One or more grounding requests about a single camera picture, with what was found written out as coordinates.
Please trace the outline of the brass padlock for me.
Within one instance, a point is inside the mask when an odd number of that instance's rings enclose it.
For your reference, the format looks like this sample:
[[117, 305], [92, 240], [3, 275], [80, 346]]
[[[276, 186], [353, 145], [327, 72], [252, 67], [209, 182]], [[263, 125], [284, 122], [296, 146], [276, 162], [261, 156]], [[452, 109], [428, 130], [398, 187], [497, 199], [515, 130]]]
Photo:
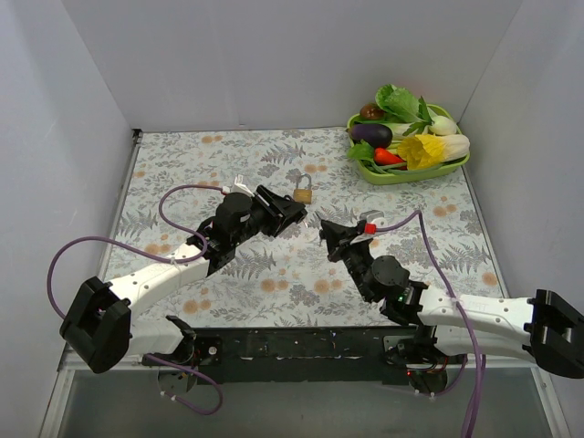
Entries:
[[297, 203], [312, 204], [312, 177], [310, 174], [302, 173], [297, 177], [292, 197]]

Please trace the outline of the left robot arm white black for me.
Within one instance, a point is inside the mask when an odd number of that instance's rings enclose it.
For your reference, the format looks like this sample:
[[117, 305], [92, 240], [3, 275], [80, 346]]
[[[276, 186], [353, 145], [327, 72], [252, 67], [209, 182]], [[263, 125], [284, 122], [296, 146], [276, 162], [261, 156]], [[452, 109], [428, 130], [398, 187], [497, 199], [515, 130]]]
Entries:
[[253, 193], [233, 189], [214, 216], [163, 262], [108, 282], [97, 277], [86, 280], [59, 333], [95, 373], [110, 370], [131, 355], [155, 354], [183, 365], [196, 352], [194, 328], [175, 316], [145, 322], [140, 314], [223, 268], [234, 259], [236, 248], [255, 235], [277, 237], [306, 215], [304, 204], [264, 186]]

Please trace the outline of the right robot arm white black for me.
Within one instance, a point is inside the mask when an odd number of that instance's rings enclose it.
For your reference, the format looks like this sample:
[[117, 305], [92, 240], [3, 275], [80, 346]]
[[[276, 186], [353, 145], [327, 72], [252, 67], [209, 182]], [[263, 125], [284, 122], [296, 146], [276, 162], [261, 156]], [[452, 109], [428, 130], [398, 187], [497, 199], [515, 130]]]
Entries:
[[414, 281], [391, 255], [374, 257], [370, 241], [386, 232], [382, 219], [354, 226], [320, 222], [328, 260], [342, 262], [361, 297], [380, 313], [423, 334], [393, 354], [407, 362], [474, 353], [531, 361], [551, 374], [583, 376], [583, 316], [558, 293], [539, 289], [533, 297], [455, 295], [450, 286]]

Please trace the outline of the green plastic tray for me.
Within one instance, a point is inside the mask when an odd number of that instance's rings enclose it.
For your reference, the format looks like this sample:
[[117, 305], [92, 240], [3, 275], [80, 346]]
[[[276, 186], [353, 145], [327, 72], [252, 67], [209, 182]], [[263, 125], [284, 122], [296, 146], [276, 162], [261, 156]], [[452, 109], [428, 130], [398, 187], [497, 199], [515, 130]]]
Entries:
[[391, 165], [389, 167], [380, 167], [377, 166], [375, 162], [364, 162], [362, 160], [355, 160], [355, 162], [356, 168], [368, 183], [374, 185], [392, 185], [399, 183], [413, 183], [445, 176], [461, 168], [468, 162], [470, 156], [471, 154], [467, 153], [464, 157], [457, 160], [419, 171], [400, 170], [398, 167]]

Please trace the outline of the red toy pepper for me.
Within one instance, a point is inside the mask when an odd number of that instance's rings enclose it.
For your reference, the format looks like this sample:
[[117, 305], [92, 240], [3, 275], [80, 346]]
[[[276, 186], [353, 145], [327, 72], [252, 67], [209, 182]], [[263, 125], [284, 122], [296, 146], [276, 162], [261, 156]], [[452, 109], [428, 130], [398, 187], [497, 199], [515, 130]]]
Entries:
[[395, 155], [383, 148], [377, 148], [374, 150], [373, 160], [379, 166], [403, 166], [406, 163], [406, 161], [400, 158], [398, 155]]

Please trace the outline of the floral patterned mat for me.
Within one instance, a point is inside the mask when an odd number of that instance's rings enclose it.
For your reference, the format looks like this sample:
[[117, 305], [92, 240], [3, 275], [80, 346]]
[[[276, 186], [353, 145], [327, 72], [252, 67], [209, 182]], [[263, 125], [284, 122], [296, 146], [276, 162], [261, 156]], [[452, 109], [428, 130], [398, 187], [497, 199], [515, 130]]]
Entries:
[[312, 177], [304, 222], [281, 236], [257, 236], [209, 278], [170, 294], [142, 314], [174, 315], [195, 327], [381, 325], [346, 268], [330, 263], [318, 239], [321, 219], [353, 225], [360, 214], [384, 212], [397, 230], [375, 238], [374, 256], [390, 255], [415, 280], [457, 295], [501, 297], [504, 292], [461, 170], [396, 185], [366, 182], [346, 156], [342, 128], [147, 133], [133, 167], [106, 278], [124, 276], [166, 256], [189, 230], [212, 216], [219, 188], [237, 174], [250, 188], [293, 192], [302, 173]]

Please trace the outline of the purple toy eggplant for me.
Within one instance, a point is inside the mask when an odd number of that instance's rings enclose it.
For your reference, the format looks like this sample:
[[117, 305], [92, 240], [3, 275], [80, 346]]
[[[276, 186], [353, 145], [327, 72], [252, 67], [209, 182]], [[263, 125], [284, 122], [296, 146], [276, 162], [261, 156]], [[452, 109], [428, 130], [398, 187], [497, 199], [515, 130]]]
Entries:
[[393, 140], [391, 129], [382, 124], [354, 124], [348, 128], [348, 134], [353, 141], [365, 141], [373, 148], [385, 148]]

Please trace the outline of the yellow toy cabbage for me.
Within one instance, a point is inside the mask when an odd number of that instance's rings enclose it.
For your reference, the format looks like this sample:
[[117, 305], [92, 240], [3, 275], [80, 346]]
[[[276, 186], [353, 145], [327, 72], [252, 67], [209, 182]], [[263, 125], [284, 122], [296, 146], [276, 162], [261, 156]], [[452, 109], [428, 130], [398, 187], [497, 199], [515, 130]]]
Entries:
[[469, 151], [470, 141], [463, 134], [416, 134], [404, 139], [397, 147], [398, 156], [406, 161], [410, 171], [429, 169], [461, 159]]

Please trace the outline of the brown toy mushroom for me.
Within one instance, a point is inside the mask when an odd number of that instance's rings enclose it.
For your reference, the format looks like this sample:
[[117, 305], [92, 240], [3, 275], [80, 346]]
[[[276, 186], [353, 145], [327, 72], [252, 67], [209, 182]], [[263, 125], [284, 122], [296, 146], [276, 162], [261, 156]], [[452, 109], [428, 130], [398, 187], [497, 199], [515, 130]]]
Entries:
[[360, 120], [365, 122], [385, 121], [387, 113], [376, 103], [369, 103], [360, 109]]

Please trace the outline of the green toy lettuce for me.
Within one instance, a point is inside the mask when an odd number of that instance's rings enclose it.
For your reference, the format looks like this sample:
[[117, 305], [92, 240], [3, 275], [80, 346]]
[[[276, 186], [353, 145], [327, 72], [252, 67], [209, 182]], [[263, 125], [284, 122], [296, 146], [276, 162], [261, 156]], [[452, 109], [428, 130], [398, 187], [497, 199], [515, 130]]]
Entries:
[[375, 103], [381, 110], [402, 122], [433, 124], [423, 97], [416, 98], [407, 88], [392, 84], [381, 86], [375, 94]]

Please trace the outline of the white toy radish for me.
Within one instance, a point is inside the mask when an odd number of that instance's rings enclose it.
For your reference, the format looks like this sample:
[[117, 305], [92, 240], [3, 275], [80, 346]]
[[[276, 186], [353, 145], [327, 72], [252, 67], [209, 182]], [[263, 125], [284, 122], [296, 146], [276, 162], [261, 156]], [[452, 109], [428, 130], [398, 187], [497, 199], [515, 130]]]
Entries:
[[435, 115], [431, 117], [429, 131], [438, 136], [454, 135], [458, 132], [456, 123], [448, 117]]

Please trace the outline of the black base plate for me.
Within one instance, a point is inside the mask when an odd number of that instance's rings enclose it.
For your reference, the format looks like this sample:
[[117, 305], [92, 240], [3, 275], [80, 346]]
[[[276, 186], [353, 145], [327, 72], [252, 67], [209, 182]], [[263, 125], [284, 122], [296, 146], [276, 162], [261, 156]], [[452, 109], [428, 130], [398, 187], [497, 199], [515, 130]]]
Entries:
[[219, 383], [381, 381], [408, 383], [402, 352], [437, 370], [460, 365], [430, 345], [428, 329], [410, 327], [200, 328], [176, 353], [155, 356], [194, 366]]

